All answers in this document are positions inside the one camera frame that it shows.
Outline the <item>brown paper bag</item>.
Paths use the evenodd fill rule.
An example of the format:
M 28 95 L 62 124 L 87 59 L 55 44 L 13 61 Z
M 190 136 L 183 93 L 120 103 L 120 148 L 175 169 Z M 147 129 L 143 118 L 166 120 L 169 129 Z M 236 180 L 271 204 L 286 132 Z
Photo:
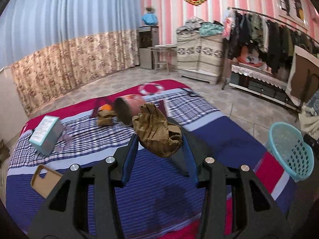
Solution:
M 153 103 L 140 106 L 141 112 L 132 117 L 132 124 L 140 144 L 161 158 L 175 154 L 182 146 L 179 125 L 168 122 L 165 115 Z

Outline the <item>striped red blue blanket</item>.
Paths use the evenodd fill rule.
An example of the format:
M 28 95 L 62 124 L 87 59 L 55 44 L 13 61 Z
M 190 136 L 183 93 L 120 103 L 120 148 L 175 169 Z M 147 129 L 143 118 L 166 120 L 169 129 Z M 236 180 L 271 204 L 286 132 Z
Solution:
M 225 166 L 248 165 L 270 192 L 282 213 L 292 203 L 296 183 L 266 148 L 185 84 L 174 80 L 135 86 L 124 94 L 140 94 L 147 102 L 164 103 L 170 117 L 205 142 Z M 89 99 L 56 111 L 64 127 L 48 156 L 29 142 L 42 117 L 29 120 L 12 153 L 6 185 L 6 207 L 22 230 L 27 230 L 44 199 L 31 187 L 39 165 L 64 173 L 72 164 L 92 166 L 126 145 L 134 130 L 118 121 L 100 127 L 92 116 L 99 103 L 115 95 Z M 194 238 L 202 211 L 204 190 L 197 189 L 168 161 L 139 147 L 129 182 L 116 189 L 126 238 Z

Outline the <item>teal white carton box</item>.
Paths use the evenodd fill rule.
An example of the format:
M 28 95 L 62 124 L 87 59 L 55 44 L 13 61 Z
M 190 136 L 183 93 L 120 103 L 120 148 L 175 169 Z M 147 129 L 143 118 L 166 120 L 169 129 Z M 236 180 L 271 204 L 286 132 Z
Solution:
M 63 131 L 59 117 L 45 116 L 29 138 L 29 143 L 41 154 L 50 155 Z

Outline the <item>tan phone case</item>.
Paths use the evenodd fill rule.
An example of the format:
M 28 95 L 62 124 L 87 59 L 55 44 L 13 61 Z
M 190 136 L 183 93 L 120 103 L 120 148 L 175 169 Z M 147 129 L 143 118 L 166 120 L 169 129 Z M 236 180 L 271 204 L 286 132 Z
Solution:
M 30 185 L 33 190 L 46 199 L 61 177 L 61 173 L 39 165 L 32 176 Z

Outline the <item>patterned cloth covered cabinet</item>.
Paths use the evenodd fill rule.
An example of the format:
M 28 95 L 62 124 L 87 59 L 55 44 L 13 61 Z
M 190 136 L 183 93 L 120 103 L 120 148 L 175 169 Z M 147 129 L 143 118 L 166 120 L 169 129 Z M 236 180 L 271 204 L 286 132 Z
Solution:
M 177 35 L 177 70 L 182 77 L 219 82 L 223 72 L 224 48 L 221 34 L 202 37 L 198 32 Z

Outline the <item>teal plastic laundry basket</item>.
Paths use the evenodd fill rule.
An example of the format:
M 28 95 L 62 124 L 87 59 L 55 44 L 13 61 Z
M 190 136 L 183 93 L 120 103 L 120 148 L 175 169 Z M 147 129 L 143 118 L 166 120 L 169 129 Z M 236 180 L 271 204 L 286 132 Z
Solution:
M 266 149 L 295 182 L 306 180 L 314 169 L 314 154 L 302 133 L 286 122 L 275 122 L 268 132 Z

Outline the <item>small wooden stool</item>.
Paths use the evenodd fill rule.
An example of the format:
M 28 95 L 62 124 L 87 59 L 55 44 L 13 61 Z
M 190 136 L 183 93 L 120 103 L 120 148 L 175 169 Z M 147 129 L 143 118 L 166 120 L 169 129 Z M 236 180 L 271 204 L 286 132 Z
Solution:
M 157 73 L 160 68 L 164 68 L 167 74 L 170 74 L 168 57 L 177 49 L 177 45 L 155 45 L 149 47 L 149 49 L 154 59 L 154 72 Z

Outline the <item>blue patterned cloth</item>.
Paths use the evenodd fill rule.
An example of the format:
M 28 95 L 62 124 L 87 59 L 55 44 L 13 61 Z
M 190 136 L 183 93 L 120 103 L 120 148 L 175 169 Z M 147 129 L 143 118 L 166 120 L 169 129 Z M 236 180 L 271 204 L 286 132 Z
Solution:
M 304 104 L 298 118 L 302 133 L 318 140 L 318 98 L 312 98 Z

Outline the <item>water dispenser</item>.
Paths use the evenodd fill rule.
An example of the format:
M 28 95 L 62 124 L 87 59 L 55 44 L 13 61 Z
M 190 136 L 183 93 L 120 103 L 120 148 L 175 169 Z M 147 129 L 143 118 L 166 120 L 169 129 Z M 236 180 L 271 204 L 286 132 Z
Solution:
M 138 44 L 140 67 L 152 70 L 154 63 L 151 47 L 159 44 L 159 27 L 154 25 L 140 26 L 138 28 Z

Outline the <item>pile of clothes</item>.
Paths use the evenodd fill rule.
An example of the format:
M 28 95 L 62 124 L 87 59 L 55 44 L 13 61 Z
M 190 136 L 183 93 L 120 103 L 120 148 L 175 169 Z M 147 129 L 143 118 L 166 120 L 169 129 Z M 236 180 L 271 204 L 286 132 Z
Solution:
M 177 34 L 198 33 L 201 37 L 220 35 L 223 33 L 224 25 L 218 21 L 205 22 L 201 18 L 192 17 L 185 24 L 176 29 Z

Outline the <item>brown folding board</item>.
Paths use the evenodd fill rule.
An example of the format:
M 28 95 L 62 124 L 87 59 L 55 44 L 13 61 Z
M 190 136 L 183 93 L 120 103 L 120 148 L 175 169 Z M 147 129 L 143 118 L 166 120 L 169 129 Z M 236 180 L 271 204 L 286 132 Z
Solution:
M 318 90 L 318 58 L 299 46 L 294 47 L 286 94 L 299 107 Z

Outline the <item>blue potted plant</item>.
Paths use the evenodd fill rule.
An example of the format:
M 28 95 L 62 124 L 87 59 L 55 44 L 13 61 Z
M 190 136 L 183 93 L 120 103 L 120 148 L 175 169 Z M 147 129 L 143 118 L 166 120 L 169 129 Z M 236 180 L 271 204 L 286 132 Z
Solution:
M 142 22 L 144 25 L 157 25 L 158 19 L 154 14 L 155 9 L 152 6 L 145 7 L 146 13 L 142 16 Z

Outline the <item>clothes rack with garments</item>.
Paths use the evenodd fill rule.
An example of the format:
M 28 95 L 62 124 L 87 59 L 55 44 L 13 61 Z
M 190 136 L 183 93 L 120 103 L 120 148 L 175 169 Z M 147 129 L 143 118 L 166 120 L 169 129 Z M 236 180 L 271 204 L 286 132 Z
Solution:
M 228 7 L 224 24 L 224 65 L 232 73 L 275 88 L 287 88 L 295 47 L 318 56 L 318 41 L 271 16 Z

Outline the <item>blue floral curtain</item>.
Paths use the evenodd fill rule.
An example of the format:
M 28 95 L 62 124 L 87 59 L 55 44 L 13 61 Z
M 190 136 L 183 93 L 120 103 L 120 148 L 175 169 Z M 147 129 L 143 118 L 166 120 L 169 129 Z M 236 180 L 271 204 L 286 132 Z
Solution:
M 9 0 L 1 66 L 26 113 L 79 86 L 137 66 L 140 0 Z

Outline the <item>framed black white picture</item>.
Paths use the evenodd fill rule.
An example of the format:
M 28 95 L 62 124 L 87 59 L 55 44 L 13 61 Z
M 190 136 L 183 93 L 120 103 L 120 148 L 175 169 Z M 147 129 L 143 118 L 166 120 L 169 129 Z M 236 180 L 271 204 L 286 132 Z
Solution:
M 305 27 L 304 7 L 301 0 L 279 0 L 279 15 Z

